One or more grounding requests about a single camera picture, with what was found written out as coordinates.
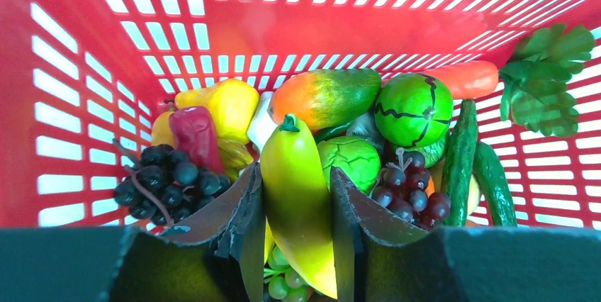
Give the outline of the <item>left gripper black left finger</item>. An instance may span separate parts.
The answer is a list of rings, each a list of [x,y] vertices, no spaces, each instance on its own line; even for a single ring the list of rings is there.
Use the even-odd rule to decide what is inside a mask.
[[[258,163],[162,237],[195,254],[190,301],[262,301],[265,216]]]

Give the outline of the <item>yellow banana toy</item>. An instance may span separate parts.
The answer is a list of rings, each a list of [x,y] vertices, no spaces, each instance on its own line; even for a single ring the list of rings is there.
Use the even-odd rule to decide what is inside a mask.
[[[276,245],[306,283],[337,298],[331,196],[305,122],[287,113],[267,140],[259,167]]]

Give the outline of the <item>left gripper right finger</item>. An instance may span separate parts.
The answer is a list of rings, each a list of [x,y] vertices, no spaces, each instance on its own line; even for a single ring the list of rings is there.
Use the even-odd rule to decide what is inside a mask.
[[[418,228],[330,172],[338,301],[440,301],[438,234]]]

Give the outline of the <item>green orange mango toy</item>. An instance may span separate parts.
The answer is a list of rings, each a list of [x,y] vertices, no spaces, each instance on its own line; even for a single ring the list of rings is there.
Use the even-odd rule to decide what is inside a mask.
[[[372,69],[316,69],[285,81],[273,94],[267,112],[276,123],[287,113],[311,130],[348,123],[366,113],[381,88]]]

